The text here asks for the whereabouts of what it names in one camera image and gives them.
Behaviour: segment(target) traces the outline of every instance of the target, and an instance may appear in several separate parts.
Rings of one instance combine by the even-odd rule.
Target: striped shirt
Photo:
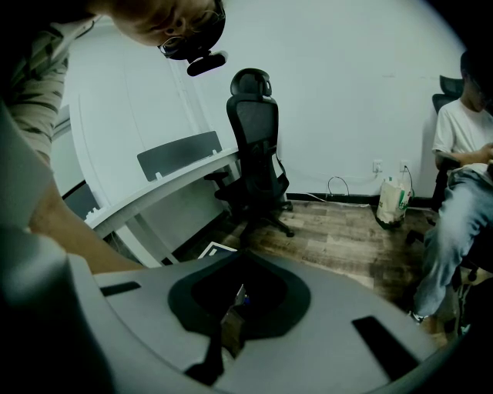
[[[30,146],[48,157],[69,66],[69,44],[91,24],[92,18],[52,23],[37,32],[10,79],[5,104]]]

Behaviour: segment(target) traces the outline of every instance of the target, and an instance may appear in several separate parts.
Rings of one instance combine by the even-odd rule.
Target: black chair
[[[453,102],[461,97],[464,85],[462,79],[446,78],[440,75],[440,87],[443,94],[433,95],[433,106],[438,113],[440,108],[449,102]],[[441,207],[441,203],[445,199],[445,189],[447,188],[448,172],[452,169],[460,167],[460,162],[444,152],[437,152],[436,156],[440,161],[440,171],[437,175],[436,186],[434,189],[433,197],[431,199],[431,208],[438,212]],[[431,220],[428,222],[432,225],[435,223]],[[462,260],[461,266],[470,269],[469,280],[472,282],[476,280],[477,272],[479,268],[486,271],[493,272],[493,262],[491,261],[491,247],[488,244],[488,239],[493,239],[493,229],[491,227],[484,229],[476,237],[471,250],[468,255]],[[412,244],[415,240],[420,242],[424,241],[424,234],[411,230],[407,234],[407,243]],[[455,271],[452,278],[452,285],[456,289],[461,284],[461,273],[458,268]]]
[[[234,76],[231,94],[226,110],[238,144],[241,178],[224,185],[222,179],[227,174],[214,172],[205,179],[217,182],[220,189],[215,196],[230,204],[233,215],[247,214],[249,221],[240,236],[242,247],[248,233],[261,219],[292,237],[294,232],[272,214],[277,209],[292,210],[293,205],[281,201],[290,183],[277,158],[279,111],[270,97],[269,75],[256,68],[245,68]],[[282,170],[279,178],[273,167],[274,155]]]

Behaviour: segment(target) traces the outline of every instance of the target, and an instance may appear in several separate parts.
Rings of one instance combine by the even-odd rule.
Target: white bag
[[[411,187],[400,179],[386,178],[382,183],[377,222],[384,228],[397,227],[404,221]]]

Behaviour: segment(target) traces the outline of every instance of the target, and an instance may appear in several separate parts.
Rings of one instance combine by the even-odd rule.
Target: desk leg
[[[176,257],[166,245],[164,245],[163,241],[159,239],[140,214],[134,216],[126,224],[130,230],[139,237],[140,242],[146,247],[147,251],[153,255],[155,260],[159,261],[161,256],[164,255],[172,264],[179,263]]]
[[[147,248],[136,238],[133,231],[127,225],[115,230],[117,236],[122,240],[130,252],[147,268],[162,267],[163,264],[156,260]]]
[[[230,173],[233,176],[233,181],[236,181],[241,176],[240,160],[237,160],[234,163],[229,164],[229,167],[230,167]]]

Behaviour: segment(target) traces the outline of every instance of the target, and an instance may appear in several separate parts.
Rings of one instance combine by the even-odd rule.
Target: baseboard
[[[197,244],[197,242],[204,237],[212,228],[218,223],[224,220],[228,216],[228,212],[222,211],[218,216],[212,219],[209,223],[207,223],[204,227],[202,227],[198,232],[195,233],[191,238],[187,239],[181,246],[175,249],[173,255],[178,259],[183,256],[185,252],[190,249],[193,245]],[[171,261],[168,259],[164,259],[161,261],[164,265],[172,265]]]
[[[369,204],[373,206],[378,205],[379,195],[327,195],[324,193],[310,193],[319,199],[327,202],[346,202],[348,204]],[[320,201],[315,199],[311,195],[304,193],[286,193],[288,200],[299,200],[299,201]],[[412,208],[431,208],[431,199],[424,197],[415,197],[410,200],[409,206]]]

